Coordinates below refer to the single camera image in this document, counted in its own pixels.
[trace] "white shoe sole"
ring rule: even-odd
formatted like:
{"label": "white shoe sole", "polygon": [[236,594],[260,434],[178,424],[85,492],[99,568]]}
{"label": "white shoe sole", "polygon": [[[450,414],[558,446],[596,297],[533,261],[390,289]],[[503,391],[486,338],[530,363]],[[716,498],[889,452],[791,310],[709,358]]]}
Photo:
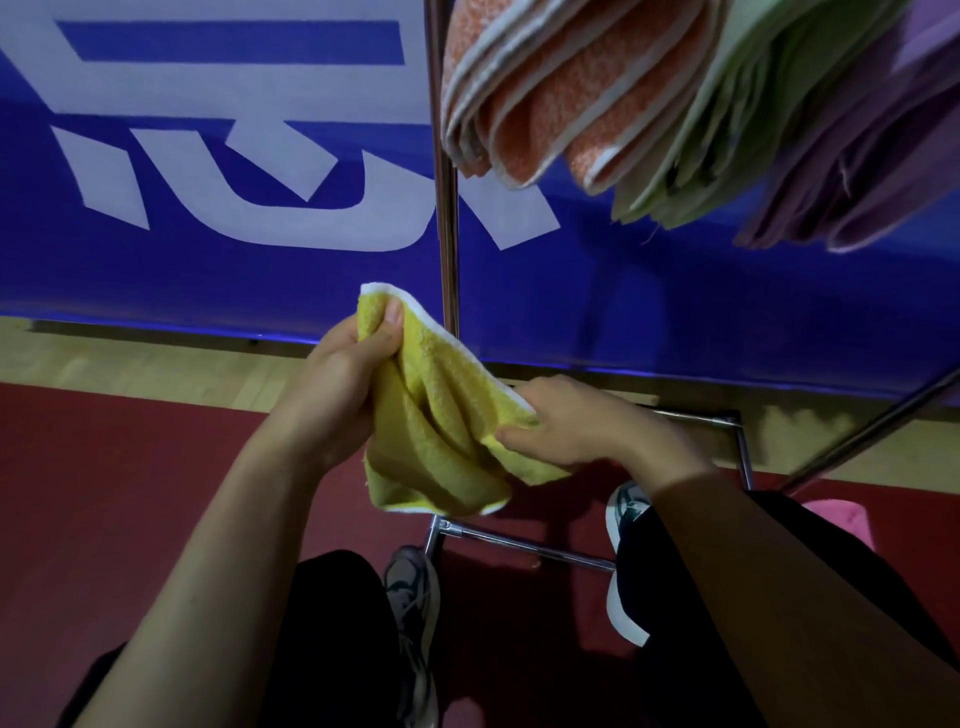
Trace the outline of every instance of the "white shoe sole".
{"label": "white shoe sole", "polygon": [[[610,536],[614,553],[620,548],[620,529],[616,525],[616,494],[619,490],[619,488],[614,490],[607,500],[607,513],[604,519],[607,523],[607,535]],[[620,637],[637,647],[643,647],[650,638],[650,633],[630,619],[627,613],[623,611],[620,591],[616,586],[616,571],[611,576],[610,587],[607,589],[607,619],[610,620],[610,624],[613,625],[613,629]]]}

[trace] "hand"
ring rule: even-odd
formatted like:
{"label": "hand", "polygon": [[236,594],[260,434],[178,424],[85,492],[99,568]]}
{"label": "hand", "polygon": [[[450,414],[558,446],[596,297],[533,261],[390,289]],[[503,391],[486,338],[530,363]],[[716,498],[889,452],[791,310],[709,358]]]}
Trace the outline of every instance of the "hand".
{"label": "hand", "polygon": [[383,322],[357,341],[356,317],[327,332],[284,389],[250,447],[279,456],[316,485],[358,451],[373,432],[368,400],[373,370],[403,341],[403,304],[391,299]]}
{"label": "hand", "polygon": [[568,376],[540,377],[516,392],[537,411],[540,426],[501,427],[504,447],[561,466],[610,458],[620,462],[647,495],[713,464],[661,415]]}

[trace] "black pants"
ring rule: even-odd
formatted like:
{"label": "black pants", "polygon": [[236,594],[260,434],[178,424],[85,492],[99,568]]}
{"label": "black pants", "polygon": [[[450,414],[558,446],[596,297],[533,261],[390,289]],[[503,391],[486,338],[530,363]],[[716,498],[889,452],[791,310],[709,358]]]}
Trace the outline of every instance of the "black pants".
{"label": "black pants", "polygon": [[[947,639],[883,559],[787,497],[750,496],[920,643],[958,667]],[[637,665],[660,723],[710,725],[724,718],[737,726],[763,725],[653,508],[623,534],[616,565],[624,610],[651,635]],[[73,724],[119,653],[93,664],[59,726]],[[373,568],[350,551],[305,561],[297,566],[260,724],[395,724],[398,671],[396,627]]]}
{"label": "black pants", "polygon": [[[851,586],[948,664],[947,638],[900,575],[855,536],[779,493],[750,497]],[[663,726],[766,725],[713,626],[707,607],[653,508],[626,530],[616,556],[627,615],[650,633],[637,664]]]}
{"label": "black pants", "polygon": [[[72,726],[123,646],[98,658],[57,725]],[[260,713],[263,726],[396,726],[400,651],[373,567],[352,551],[297,565]]]}

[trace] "sneaker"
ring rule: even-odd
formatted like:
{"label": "sneaker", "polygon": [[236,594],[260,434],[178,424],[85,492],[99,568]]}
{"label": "sneaker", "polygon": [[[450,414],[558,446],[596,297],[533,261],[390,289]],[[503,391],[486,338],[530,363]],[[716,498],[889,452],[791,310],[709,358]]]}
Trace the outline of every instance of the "sneaker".
{"label": "sneaker", "polygon": [[[650,501],[640,490],[640,487],[628,480],[618,487],[607,501],[607,534],[610,536],[610,543],[613,545],[613,551],[620,548],[620,534],[623,530],[636,521],[640,515],[650,507]],[[616,586],[616,573],[610,580],[610,587],[607,589],[607,617],[613,629],[627,642],[635,644],[637,647],[643,647],[650,637],[650,634],[639,624],[627,617],[623,610],[623,604],[620,601],[620,591]]]}
{"label": "sneaker", "polygon": [[401,686],[396,717],[404,728],[436,728],[437,691],[427,666],[440,615],[440,583],[423,551],[403,546],[383,574],[400,637]]}

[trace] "red court mat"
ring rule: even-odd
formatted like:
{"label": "red court mat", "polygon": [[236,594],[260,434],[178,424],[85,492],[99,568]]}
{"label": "red court mat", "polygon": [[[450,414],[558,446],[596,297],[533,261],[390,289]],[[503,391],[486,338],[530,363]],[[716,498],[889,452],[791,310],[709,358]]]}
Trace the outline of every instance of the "red court mat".
{"label": "red court mat", "polygon": [[[130,636],[263,416],[13,385],[0,413],[0,725],[52,725],[90,662]],[[591,468],[482,523],[610,557],[603,506],[622,477]],[[829,482],[807,497],[863,504],[876,549],[960,645],[960,497]],[[382,570],[427,523],[372,508],[354,458],[321,486],[303,556],[350,548]],[[446,725],[636,723],[642,687],[606,619],[606,574],[453,539],[440,574]]]}

